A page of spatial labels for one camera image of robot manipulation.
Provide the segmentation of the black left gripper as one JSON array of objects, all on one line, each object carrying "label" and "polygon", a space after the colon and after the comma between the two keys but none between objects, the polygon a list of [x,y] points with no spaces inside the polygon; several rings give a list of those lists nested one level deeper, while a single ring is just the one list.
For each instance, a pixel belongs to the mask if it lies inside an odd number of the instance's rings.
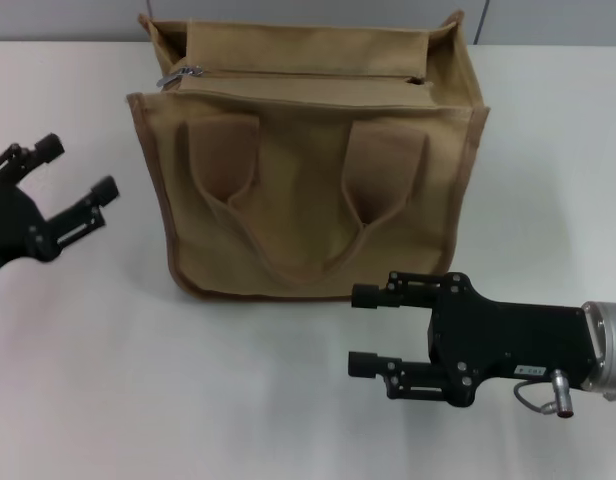
[{"label": "black left gripper", "polygon": [[32,148],[13,143],[0,154],[0,269],[20,259],[53,262],[64,249],[106,225],[102,209],[119,197],[112,176],[52,216],[45,216],[19,187],[33,170],[64,152],[59,137],[50,133]]}]

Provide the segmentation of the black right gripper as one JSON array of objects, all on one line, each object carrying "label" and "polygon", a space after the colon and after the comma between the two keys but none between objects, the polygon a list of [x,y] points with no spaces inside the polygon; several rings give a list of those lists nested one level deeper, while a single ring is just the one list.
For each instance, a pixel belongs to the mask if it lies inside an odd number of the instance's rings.
[{"label": "black right gripper", "polygon": [[487,380],[548,381],[555,370],[579,389],[595,363],[582,308],[490,300],[464,274],[392,271],[384,286],[354,284],[351,307],[432,311],[432,364],[348,354],[348,375],[381,377],[391,400],[445,400],[466,408]]}]

